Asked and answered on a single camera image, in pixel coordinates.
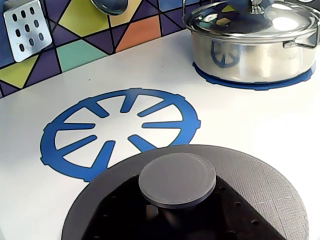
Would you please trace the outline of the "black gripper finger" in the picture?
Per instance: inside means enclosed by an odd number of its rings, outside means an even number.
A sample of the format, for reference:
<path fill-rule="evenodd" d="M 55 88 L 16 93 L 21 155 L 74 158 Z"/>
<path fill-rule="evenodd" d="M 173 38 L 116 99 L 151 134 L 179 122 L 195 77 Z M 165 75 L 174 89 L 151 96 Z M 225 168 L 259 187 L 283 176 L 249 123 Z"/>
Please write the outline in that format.
<path fill-rule="evenodd" d="M 158 208 L 142 195 L 138 175 L 108 194 L 99 204 L 83 240 L 156 240 L 153 220 Z"/>
<path fill-rule="evenodd" d="M 199 205 L 201 240 L 284 240 L 285 238 L 221 177 Z"/>

